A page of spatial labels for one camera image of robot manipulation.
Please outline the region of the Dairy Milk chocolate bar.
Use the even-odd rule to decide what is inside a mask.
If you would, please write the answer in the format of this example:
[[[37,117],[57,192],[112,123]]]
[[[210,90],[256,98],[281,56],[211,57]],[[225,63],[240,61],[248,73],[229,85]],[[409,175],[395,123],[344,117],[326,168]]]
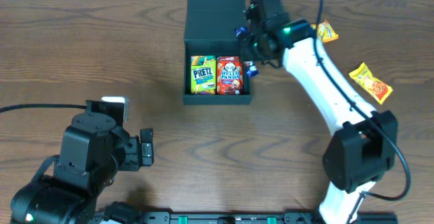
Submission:
[[[255,77],[259,72],[252,60],[255,55],[253,34],[245,26],[235,29],[235,34],[239,41],[239,60],[244,64],[247,76]]]

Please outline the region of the red Hello Panda box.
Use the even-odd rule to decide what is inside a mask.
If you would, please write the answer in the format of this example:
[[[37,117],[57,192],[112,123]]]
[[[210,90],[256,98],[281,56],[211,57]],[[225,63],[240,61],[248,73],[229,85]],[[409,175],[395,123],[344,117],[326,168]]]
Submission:
[[[217,58],[216,92],[219,95],[243,94],[243,67],[238,56]]]

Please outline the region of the green Pretz box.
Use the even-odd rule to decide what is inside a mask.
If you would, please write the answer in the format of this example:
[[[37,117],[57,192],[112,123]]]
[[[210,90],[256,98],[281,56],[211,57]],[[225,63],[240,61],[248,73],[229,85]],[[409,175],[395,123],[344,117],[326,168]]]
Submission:
[[[191,56],[191,93],[196,95],[215,95],[215,56]]]

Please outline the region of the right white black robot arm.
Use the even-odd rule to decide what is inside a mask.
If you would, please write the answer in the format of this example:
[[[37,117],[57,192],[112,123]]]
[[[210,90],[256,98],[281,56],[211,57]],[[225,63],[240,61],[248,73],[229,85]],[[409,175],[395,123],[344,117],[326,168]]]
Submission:
[[[379,113],[342,76],[305,20],[291,21],[281,0],[251,0],[248,28],[237,30],[244,61],[276,60],[318,108],[332,139],[322,164],[330,184],[325,199],[303,223],[396,223],[394,214],[359,214],[369,190],[395,163],[397,120]]]

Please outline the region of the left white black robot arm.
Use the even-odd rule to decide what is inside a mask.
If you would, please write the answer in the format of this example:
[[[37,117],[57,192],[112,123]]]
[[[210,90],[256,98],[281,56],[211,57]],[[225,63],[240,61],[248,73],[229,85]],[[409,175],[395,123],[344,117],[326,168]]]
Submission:
[[[151,166],[153,130],[131,136],[115,118],[80,113],[65,130],[58,155],[47,158],[11,201],[11,223],[88,223],[98,196],[119,171]]]

